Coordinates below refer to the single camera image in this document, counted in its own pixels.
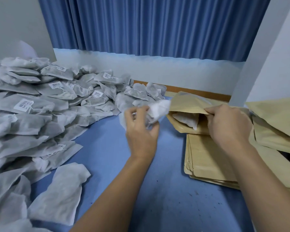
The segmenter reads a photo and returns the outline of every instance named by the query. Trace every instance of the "person's right hand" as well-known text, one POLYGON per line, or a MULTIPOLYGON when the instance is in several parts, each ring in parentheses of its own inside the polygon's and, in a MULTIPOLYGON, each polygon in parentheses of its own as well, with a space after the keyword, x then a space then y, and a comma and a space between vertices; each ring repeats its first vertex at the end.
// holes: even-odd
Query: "person's right hand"
POLYGON ((249 135, 252 128, 251 120, 238 108, 219 105, 206 108, 210 113, 208 119, 209 133, 212 139, 226 153, 240 146, 249 145, 249 135))
POLYGON ((148 106, 132 107, 125 111, 125 120, 127 125, 126 137, 131 157, 151 162, 156 153, 160 126, 159 122, 156 122, 151 130, 146 129, 145 119, 148 109, 148 106))

